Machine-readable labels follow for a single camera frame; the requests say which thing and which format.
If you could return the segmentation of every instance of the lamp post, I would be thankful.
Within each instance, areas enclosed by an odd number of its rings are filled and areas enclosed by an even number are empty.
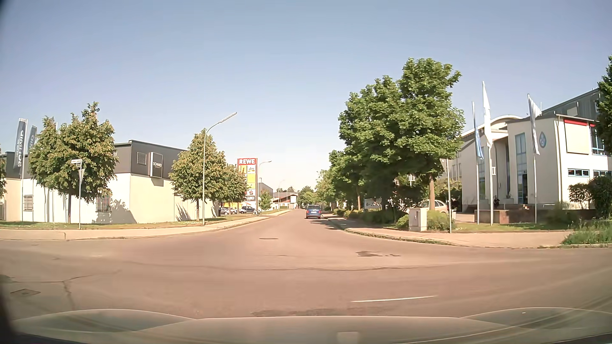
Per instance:
[[[206,183],[206,179],[204,178],[206,175],[206,137],[208,136],[208,132],[211,131],[212,128],[215,127],[215,125],[217,124],[221,124],[225,121],[227,121],[228,119],[234,117],[237,114],[237,112],[234,112],[233,114],[227,116],[226,118],[223,118],[221,121],[218,121],[217,123],[213,124],[212,127],[206,129],[204,128],[204,147],[202,148],[203,152],[203,158],[202,158],[202,226],[206,226],[206,211],[205,211],[205,205],[206,205],[206,195],[204,194],[204,186]]]
[[[83,159],[72,159],[72,165],[76,165],[78,170],[78,229],[81,229],[81,184],[83,183]]]
[[[263,161],[260,162],[259,165],[257,166],[257,173],[259,173],[259,169],[261,168],[261,164],[266,163],[266,162],[272,162],[272,160],[267,160],[267,161]],[[259,210],[259,184],[257,184],[257,197],[255,198],[255,209]]]

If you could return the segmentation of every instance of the electrical box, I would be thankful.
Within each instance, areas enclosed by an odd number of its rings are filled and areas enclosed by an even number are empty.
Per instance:
[[[408,209],[408,230],[411,232],[422,232],[427,230],[428,208]]]

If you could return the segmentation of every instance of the blue flag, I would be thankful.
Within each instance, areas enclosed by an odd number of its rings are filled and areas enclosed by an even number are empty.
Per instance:
[[[474,117],[474,138],[476,139],[476,156],[480,160],[484,160],[485,156],[482,154],[482,147],[480,146],[480,133],[476,126],[476,114],[474,113],[474,102],[472,102],[472,116]]]

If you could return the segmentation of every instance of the blue car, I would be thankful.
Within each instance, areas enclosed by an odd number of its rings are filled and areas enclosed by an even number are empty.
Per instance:
[[[308,205],[306,207],[306,219],[309,217],[321,218],[321,206]]]

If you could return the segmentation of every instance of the asphalt road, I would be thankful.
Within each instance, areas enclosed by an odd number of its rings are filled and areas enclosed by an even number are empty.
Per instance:
[[[301,210],[213,233],[0,241],[0,269],[12,318],[87,308],[191,318],[467,316],[538,306],[612,312],[610,249],[391,241],[304,219]]]

